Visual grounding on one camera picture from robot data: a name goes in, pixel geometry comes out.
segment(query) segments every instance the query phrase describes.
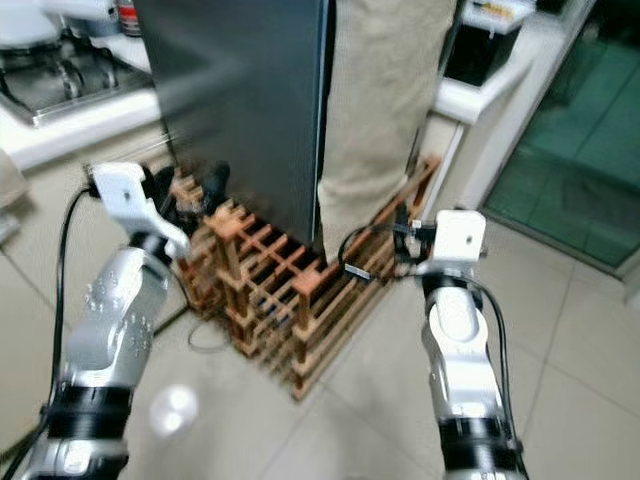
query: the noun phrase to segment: stove burner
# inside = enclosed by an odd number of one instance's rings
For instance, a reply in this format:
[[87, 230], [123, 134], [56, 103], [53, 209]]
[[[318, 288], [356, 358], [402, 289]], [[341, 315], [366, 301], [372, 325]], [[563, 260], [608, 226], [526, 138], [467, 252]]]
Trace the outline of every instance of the stove burner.
[[54, 43], [0, 50], [0, 103], [36, 126], [83, 105], [149, 86], [149, 74], [69, 31]]

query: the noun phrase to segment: white countertop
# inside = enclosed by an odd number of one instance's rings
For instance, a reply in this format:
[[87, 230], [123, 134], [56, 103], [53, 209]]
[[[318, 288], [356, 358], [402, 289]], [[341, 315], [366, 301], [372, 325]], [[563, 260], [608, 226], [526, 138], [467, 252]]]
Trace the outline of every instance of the white countertop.
[[[116, 35], [95, 43], [108, 46], [118, 57], [149, 71], [141, 39]], [[514, 49], [509, 62], [480, 88], [445, 78], [432, 110], [466, 124], [475, 123], [484, 109], [520, 81], [532, 59], [527, 48]], [[40, 128], [26, 125], [0, 106], [0, 148], [19, 169], [26, 170], [159, 118], [153, 89], [104, 101]]]
[[[95, 43], [149, 71], [141, 39], [116, 35]], [[20, 170], [26, 170], [159, 118], [158, 98], [152, 88], [88, 106], [40, 128], [25, 124], [0, 106], [0, 148]]]

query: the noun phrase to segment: beige cloth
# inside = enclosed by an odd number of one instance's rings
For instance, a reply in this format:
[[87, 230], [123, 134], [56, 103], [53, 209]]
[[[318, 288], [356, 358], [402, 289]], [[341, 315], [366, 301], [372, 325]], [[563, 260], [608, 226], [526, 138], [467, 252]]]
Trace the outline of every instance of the beige cloth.
[[318, 200], [329, 261], [404, 179], [455, 0], [337, 0]]
[[0, 209], [21, 197], [27, 187], [27, 181], [9, 155], [0, 149]]

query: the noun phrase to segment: green glass door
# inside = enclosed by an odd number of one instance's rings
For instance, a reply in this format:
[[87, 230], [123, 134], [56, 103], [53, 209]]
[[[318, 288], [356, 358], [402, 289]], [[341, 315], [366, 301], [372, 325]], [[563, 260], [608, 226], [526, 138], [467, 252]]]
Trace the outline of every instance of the green glass door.
[[640, 248], [639, 24], [596, 4], [483, 207], [611, 273]]

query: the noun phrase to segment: gas stove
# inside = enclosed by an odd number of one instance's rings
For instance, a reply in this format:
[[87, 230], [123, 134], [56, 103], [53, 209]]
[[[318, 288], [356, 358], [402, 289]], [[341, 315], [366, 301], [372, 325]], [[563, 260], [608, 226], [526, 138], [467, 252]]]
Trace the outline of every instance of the gas stove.
[[152, 85], [148, 73], [69, 31], [55, 42], [0, 50], [0, 103], [35, 127]]

